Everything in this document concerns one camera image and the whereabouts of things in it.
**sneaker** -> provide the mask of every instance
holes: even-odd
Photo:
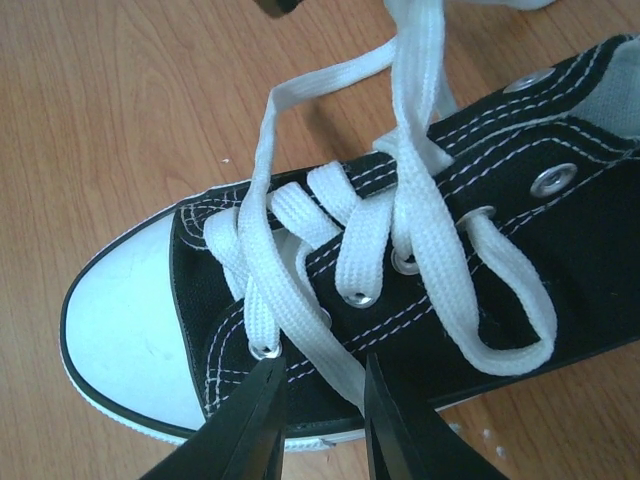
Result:
[[[61,351],[92,405],[180,443],[283,355],[287,447],[320,449],[363,435],[370,352],[446,407],[640,337],[640,37],[425,135],[444,39],[430,3],[396,2],[396,39],[276,87],[251,181],[163,210],[82,270]],[[271,175],[278,113],[389,64],[398,127],[375,151]]]

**canvas shoe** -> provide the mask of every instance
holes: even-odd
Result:
[[[369,352],[445,407],[640,337],[640,38],[424,135],[443,19],[395,6],[396,39],[272,91],[251,181],[158,213],[76,278],[62,357],[100,411],[179,443],[284,355],[287,447],[318,449],[362,436]],[[375,151],[271,176],[280,111],[390,63],[398,127]]]

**shoelace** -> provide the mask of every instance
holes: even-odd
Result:
[[[482,372],[509,376],[539,367],[553,353],[557,329],[553,304],[535,268],[494,226],[490,209],[469,212],[454,224],[433,179],[453,162],[425,134],[435,107],[446,111],[452,104],[443,77],[443,0],[387,0],[386,6],[397,25],[394,39],[271,91],[246,197],[239,208],[216,213],[204,225],[207,247],[222,264],[232,295],[244,298],[251,353],[257,359],[279,355],[282,331],[361,413],[365,370],[331,333],[305,267],[309,253],[342,231],[335,286],[345,301],[367,307],[380,297],[391,235],[395,260],[406,273],[421,275],[443,328]],[[297,183],[269,194],[278,115],[389,65],[397,127],[374,142],[374,148],[396,160],[397,185],[362,199],[339,163],[310,171],[308,186],[332,218]],[[268,210],[283,229],[271,230]],[[460,229],[479,258],[516,294],[539,341],[511,350],[493,350],[482,342]]]

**wooden floor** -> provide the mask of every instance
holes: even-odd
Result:
[[[452,3],[449,78],[468,104],[632,31],[638,0],[526,14]],[[128,227],[249,176],[272,86],[392,34],[380,0],[308,0],[279,21],[251,0],[0,0],[0,479],[135,479],[171,451],[67,381],[67,287]],[[388,85],[382,74],[284,115],[277,170],[368,150],[393,126]],[[512,479],[640,479],[639,399],[636,344],[444,416]],[[365,479],[364,443],[288,455],[284,478]]]

